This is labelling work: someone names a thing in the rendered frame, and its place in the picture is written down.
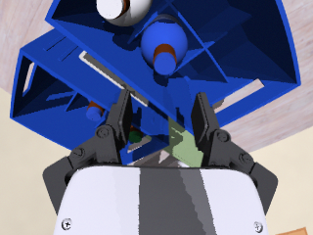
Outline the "blue plastic crate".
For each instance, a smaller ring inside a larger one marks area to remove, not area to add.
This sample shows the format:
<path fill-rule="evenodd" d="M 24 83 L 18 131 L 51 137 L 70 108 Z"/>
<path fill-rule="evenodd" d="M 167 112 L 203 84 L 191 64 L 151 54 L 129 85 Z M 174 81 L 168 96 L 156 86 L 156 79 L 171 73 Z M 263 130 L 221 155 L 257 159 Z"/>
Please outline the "blue plastic crate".
<path fill-rule="evenodd" d="M 30 80 L 23 92 L 32 63 Z M 133 142 L 128 140 L 119 152 L 122 164 L 129 165 L 169 146 L 168 115 L 54 28 L 20 49 L 10 118 L 73 150 L 105 125 L 121 89 L 131 92 L 131 125 L 144 132 L 143 137 L 152 137 L 152 141 L 129 153 Z M 100 120 L 86 116 L 89 101 L 84 96 L 106 109 Z"/>
<path fill-rule="evenodd" d="M 257 78 L 264 85 L 216 113 L 222 127 L 301 85 L 282 0 L 165 1 L 153 0 L 139 23 L 117 26 L 100 15 L 96 0 L 53 0 L 45 21 L 192 135 L 199 92 L 212 107 Z M 145 27 L 160 13 L 176 17 L 188 39 L 173 74 L 158 73 L 141 52 Z"/>

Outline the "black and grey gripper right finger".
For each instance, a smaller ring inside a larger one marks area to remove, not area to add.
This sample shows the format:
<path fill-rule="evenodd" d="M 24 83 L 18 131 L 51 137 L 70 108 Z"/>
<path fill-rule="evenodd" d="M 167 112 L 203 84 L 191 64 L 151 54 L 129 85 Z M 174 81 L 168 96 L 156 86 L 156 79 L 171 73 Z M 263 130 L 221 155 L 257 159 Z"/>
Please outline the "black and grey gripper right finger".
<path fill-rule="evenodd" d="M 258 192 L 265 216 L 278 186 L 277 176 L 241 147 L 231 141 L 228 131 L 220 129 L 215 111 L 205 92 L 196 95 L 191 112 L 195 144 L 203 152 L 201 167 L 230 167 L 250 176 Z"/>

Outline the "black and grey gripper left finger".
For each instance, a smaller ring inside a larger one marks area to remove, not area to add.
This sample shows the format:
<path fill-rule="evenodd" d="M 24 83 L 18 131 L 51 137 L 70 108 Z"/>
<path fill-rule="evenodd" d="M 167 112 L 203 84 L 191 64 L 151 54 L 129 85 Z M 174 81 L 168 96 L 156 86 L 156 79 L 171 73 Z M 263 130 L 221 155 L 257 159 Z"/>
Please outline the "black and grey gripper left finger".
<path fill-rule="evenodd" d="M 43 180 L 57 216 L 67 185 L 78 169 L 88 165 L 122 165 L 119 151 L 128 144 L 132 117 L 131 92 L 121 89 L 106 125 L 99 126 L 95 136 L 74 148 L 69 156 L 44 169 Z"/>

